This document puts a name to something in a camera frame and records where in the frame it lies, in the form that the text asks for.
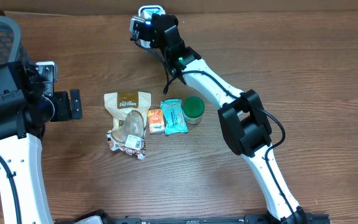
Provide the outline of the beige granola bag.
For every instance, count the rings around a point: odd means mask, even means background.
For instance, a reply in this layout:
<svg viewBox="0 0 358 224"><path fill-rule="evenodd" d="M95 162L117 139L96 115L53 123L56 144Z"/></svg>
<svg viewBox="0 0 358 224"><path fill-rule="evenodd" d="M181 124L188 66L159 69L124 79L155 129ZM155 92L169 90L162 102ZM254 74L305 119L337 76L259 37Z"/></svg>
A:
<svg viewBox="0 0 358 224"><path fill-rule="evenodd" d="M104 107L113 122L106 134L110 150L139 160L145 158L145 129L151 101L152 95L142 91L104 94Z"/></svg>

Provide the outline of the green lid jar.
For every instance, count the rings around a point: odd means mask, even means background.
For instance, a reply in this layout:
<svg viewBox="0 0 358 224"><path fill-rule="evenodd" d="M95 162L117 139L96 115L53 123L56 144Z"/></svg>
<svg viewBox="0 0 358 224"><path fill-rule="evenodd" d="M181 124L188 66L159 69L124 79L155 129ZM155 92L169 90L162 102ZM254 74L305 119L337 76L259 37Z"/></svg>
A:
<svg viewBox="0 0 358 224"><path fill-rule="evenodd" d="M202 120L204 109L204 101L201 98L197 96L187 98L183 104L183 112L186 122L190 124L198 124Z"/></svg>

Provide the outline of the teal snack packet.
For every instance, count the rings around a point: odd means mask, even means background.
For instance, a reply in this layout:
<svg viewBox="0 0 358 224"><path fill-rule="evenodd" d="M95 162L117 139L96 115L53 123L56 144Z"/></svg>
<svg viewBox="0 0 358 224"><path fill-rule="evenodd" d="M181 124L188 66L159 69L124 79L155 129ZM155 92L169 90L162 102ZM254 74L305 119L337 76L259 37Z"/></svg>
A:
<svg viewBox="0 0 358 224"><path fill-rule="evenodd" d="M182 100L180 99L169 99L160 102L160 107L166 121L166 135L188 132L181 104Z"/></svg>

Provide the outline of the orange snack packet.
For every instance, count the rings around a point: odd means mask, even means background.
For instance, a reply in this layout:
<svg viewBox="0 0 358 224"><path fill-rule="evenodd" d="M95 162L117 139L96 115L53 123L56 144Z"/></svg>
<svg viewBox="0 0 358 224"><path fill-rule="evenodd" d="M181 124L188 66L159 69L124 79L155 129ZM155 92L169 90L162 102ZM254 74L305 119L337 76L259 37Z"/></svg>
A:
<svg viewBox="0 0 358 224"><path fill-rule="evenodd" d="M154 110L148 110L147 116L148 116L150 134L165 132L163 111L160 108Z"/></svg>

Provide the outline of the small teal white box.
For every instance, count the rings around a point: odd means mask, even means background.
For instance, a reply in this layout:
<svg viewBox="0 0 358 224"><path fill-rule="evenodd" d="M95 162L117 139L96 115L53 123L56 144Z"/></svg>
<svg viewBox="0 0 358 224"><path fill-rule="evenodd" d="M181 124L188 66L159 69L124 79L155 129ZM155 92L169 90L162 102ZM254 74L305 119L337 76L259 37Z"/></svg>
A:
<svg viewBox="0 0 358 224"><path fill-rule="evenodd" d="M144 9L142 11L142 17L145 19L145 20L150 20L152 18L152 15L153 14L157 14L159 12L158 9Z"/></svg>

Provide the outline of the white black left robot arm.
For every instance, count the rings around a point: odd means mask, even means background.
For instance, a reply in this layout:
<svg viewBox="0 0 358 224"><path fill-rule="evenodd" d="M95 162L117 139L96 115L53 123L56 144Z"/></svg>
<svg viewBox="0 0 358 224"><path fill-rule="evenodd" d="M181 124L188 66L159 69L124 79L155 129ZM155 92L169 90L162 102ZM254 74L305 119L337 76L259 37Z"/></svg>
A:
<svg viewBox="0 0 358 224"><path fill-rule="evenodd" d="M81 119L80 92L54 90L55 62L0 64L0 196L5 223L52 223L42 175L48 122Z"/></svg>

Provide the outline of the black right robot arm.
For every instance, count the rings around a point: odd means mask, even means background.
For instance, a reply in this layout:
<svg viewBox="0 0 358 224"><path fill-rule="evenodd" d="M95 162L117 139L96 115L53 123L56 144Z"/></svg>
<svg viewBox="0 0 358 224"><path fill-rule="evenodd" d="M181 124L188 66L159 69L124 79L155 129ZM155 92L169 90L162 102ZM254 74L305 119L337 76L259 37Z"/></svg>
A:
<svg viewBox="0 0 358 224"><path fill-rule="evenodd" d="M264 110L254 90L242 91L214 73L205 60L185 45L178 31L178 19L170 14L153 13L144 19L134 16L131 39L150 42L148 51L157 55L167 74L200 92L218 110L223 138L229 149L242 156L265 197L269 223L307 223L306 213L291 195L278 168L271 140L270 121L276 118Z"/></svg>

